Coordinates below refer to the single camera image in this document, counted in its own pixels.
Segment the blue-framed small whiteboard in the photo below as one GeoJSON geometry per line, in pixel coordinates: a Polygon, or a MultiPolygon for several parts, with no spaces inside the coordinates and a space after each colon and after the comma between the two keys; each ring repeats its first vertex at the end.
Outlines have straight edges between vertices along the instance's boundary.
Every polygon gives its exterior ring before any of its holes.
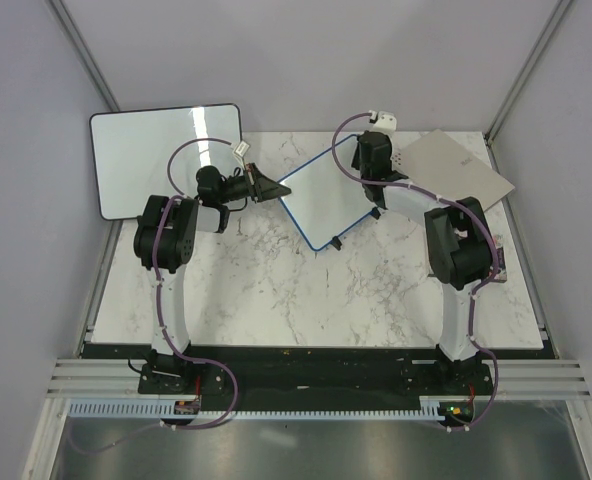
{"type": "Polygon", "coordinates": [[[370,211],[376,205],[366,198],[363,186],[342,173],[351,168],[356,145],[357,136],[347,135],[279,180],[292,190],[280,202],[315,252],[373,218],[370,211]]]}

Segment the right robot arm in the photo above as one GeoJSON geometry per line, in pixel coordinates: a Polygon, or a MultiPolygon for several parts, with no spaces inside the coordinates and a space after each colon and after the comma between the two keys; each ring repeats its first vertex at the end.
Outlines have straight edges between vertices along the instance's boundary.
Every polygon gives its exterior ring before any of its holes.
{"type": "Polygon", "coordinates": [[[475,295],[498,263],[482,205],[472,196],[446,200],[413,185],[394,169],[393,144],[385,133],[360,134],[351,167],[360,173],[368,200],[425,228],[430,269],[443,288],[438,349],[447,359],[434,368],[433,377],[441,391],[457,393],[470,381],[463,361],[478,352],[475,295]]]}

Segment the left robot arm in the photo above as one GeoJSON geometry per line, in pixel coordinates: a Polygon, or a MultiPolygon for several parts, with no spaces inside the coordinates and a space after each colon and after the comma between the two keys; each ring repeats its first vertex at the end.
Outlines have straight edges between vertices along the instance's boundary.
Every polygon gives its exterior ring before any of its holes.
{"type": "Polygon", "coordinates": [[[137,217],[133,250],[145,268],[154,302],[154,327],[140,373],[141,394],[187,394],[198,386],[204,360],[189,361],[191,340],[185,320],[186,268],[196,233],[221,234],[236,201],[262,203],[292,190],[262,174],[256,164],[237,167],[228,177],[213,165],[196,173],[197,194],[149,197],[137,217]]]}

